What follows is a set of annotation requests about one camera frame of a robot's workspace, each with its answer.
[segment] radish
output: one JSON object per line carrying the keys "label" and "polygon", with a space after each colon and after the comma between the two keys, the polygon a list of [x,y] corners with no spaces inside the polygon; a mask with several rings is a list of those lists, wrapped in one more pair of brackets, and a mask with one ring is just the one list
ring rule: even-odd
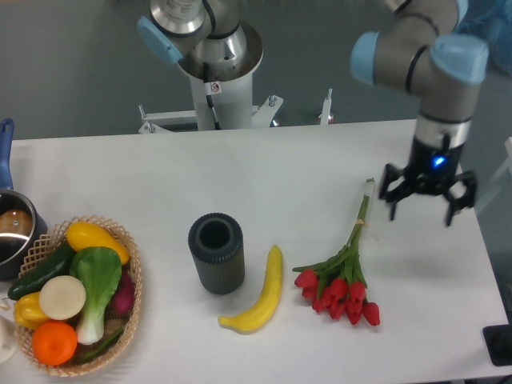
{"label": "radish", "polygon": [[134,306],[134,301],[135,284],[128,272],[123,269],[118,289],[112,297],[112,300],[110,300],[110,308],[118,314],[128,314]]}

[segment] blue pot handle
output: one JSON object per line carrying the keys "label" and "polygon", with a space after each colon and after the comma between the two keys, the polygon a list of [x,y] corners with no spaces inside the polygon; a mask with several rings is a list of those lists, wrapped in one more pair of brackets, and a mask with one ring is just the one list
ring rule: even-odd
{"label": "blue pot handle", "polygon": [[14,121],[5,118],[0,123],[0,189],[13,190],[13,178],[10,175],[10,148],[13,141]]}

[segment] bok choy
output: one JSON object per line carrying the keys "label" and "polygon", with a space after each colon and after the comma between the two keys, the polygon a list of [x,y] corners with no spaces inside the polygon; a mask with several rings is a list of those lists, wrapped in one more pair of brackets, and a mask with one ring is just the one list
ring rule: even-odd
{"label": "bok choy", "polygon": [[111,248],[92,246],[75,255],[71,274],[86,288],[86,303],[76,331],[78,342],[89,345],[104,333],[105,308],[118,288],[121,261]]}

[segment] ribbed cylinder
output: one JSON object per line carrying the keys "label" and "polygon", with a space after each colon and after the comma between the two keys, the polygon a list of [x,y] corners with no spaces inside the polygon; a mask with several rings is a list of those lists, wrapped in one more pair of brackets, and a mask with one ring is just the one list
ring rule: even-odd
{"label": "ribbed cylinder", "polygon": [[243,283],[245,263],[240,225],[226,214],[206,214],[190,228],[189,248],[201,284],[228,294]]}

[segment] wicker basket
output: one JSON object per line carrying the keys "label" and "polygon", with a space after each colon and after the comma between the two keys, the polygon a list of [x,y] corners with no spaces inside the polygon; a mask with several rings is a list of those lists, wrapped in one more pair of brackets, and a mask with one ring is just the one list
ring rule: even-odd
{"label": "wicker basket", "polygon": [[[125,347],[132,339],[135,328],[137,327],[138,316],[141,308],[142,269],[137,245],[123,226],[120,226],[116,222],[106,218],[100,218],[98,216],[81,218],[75,217],[71,221],[65,221],[60,225],[56,225],[52,230],[49,231],[48,234],[44,234],[39,238],[39,240],[36,240],[34,246],[30,248],[28,255],[25,257],[19,277],[26,274],[32,268],[35,268],[36,265],[41,262],[41,260],[51,254],[51,252],[65,239],[66,231],[70,224],[73,222],[96,223],[111,235],[113,235],[117,240],[120,241],[121,244],[126,247],[128,253],[130,254],[130,261],[126,266],[128,266],[128,272],[135,284],[135,301],[131,312],[125,316],[120,316],[112,310],[107,309],[105,312],[104,337],[114,332],[120,326],[124,326],[124,332],[116,344],[109,348],[104,354],[98,356],[93,361],[82,364],[80,366],[74,365],[72,362],[67,362],[60,366],[46,366],[41,364],[35,358],[31,347],[33,331],[17,324],[16,335],[18,336],[20,350],[29,359],[30,364],[52,376],[71,377],[81,374],[88,374],[89,372],[97,370],[105,364],[113,361],[125,349]],[[77,352],[82,352],[83,350],[90,349],[91,347],[94,347],[94,345],[78,345],[80,350],[77,348]]]}

